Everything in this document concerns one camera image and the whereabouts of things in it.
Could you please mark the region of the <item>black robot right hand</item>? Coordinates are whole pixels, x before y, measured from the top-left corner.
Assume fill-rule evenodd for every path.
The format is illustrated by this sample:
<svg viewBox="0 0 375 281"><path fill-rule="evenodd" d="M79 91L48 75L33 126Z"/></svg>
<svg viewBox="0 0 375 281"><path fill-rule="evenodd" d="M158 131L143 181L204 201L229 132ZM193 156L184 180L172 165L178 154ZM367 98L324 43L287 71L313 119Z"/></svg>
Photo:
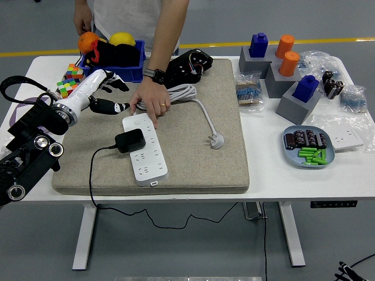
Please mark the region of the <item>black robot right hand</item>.
<svg viewBox="0 0 375 281"><path fill-rule="evenodd" d="M350 266L348 266L346 263L340 261L339 262L339 271L341 274L335 273L334 276L336 280L342 280L342 281L366 281L363 277L358 275Z"/></svg>

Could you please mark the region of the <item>person's left hand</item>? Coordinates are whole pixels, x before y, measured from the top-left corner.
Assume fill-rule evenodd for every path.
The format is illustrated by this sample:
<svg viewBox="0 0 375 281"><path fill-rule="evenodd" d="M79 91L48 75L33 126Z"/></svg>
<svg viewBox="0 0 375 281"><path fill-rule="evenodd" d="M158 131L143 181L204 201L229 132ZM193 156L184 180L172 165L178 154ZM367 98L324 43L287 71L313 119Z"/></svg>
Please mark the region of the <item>person's left hand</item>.
<svg viewBox="0 0 375 281"><path fill-rule="evenodd" d="M164 85L157 84L150 77L144 76L143 81L132 95L129 104L131 114L142 101L154 128L158 128L158 117L164 115L171 105L169 93Z"/></svg>

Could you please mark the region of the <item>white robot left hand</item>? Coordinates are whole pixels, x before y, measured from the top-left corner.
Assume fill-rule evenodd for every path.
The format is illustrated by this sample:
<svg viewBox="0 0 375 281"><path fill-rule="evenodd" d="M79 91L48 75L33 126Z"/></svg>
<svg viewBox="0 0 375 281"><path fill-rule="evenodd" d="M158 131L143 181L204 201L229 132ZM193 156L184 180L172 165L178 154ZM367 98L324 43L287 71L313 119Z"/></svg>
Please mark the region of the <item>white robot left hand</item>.
<svg viewBox="0 0 375 281"><path fill-rule="evenodd" d="M117 88L121 91L129 90L119 75L112 71L99 69L86 77L67 98L56 101L53 105L68 109L69 113L78 116L83 109L89 106L89 97L105 86Z"/></svg>

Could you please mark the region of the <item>person's right hand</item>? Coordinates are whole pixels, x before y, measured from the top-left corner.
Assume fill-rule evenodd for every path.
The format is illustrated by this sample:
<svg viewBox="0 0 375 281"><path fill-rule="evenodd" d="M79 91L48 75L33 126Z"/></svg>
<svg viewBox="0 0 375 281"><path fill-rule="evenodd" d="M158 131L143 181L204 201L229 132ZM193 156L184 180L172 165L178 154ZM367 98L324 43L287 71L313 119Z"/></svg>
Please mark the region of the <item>person's right hand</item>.
<svg viewBox="0 0 375 281"><path fill-rule="evenodd" d="M91 32L92 13L87 2L75 2L73 22L79 36Z"/></svg>

